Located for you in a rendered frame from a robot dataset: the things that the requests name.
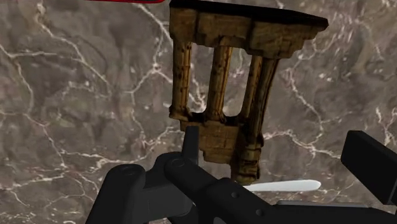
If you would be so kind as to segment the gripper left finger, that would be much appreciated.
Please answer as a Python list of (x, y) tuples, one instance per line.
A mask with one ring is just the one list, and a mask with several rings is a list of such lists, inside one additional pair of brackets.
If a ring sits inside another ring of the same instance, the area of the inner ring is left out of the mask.
[(164, 174), (166, 162), (187, 158), (198, 163), (199, 128), (185, 131), (180, 152), (163, 153), (145, 171), (137, 164), (122, 164), (108, 171), (85, 224), (149, 224), (166, 218), (172, 224), (218, 224), (205, 219), (193, 202)]

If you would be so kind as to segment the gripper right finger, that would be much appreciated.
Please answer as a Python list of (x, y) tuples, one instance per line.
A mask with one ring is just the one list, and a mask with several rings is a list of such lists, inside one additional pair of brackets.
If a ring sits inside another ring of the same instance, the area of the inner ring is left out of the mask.
[(362, 130), (350, 130), (340, 160), (383, 205), (397, 206), (397, 153)]

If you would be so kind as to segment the white flat knife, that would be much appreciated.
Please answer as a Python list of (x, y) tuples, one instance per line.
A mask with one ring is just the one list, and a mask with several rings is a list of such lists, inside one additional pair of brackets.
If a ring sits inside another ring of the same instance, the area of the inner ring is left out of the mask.
[(320, 187), (321, 182), (313, 179), (255, 183), (244, 186), (252, 192), (307, 192), (317, 190)]

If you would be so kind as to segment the brown wooden column figure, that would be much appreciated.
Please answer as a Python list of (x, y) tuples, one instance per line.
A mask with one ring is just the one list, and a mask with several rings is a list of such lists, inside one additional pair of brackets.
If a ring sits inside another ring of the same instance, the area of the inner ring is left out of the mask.
[[(260, 178), (263, 118), (281, 59), (328, 27), (327, 19), (293, 10), (206, 0), (171, 0), (169, 33), (173, 41), (172, 103), (169, 116), (181, 130), (199, 127), (204, 160), (227, 164), (234, 181), (249, 185)], [(213, 50), (205, 110), (190, 111), (188, 95), (192, 46)], [(251, 56), (238, 115), (223, 112), (234, 49)]]

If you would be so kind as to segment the red flat object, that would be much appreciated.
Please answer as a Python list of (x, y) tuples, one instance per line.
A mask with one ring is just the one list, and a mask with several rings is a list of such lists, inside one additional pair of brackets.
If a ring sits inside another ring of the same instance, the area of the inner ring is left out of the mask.
[(165, 0), (87, 0), (87, 1), (105, 1), (105, 2), (120, 2), (120, 3), (141, 3), (141, 4), (157, 4)]

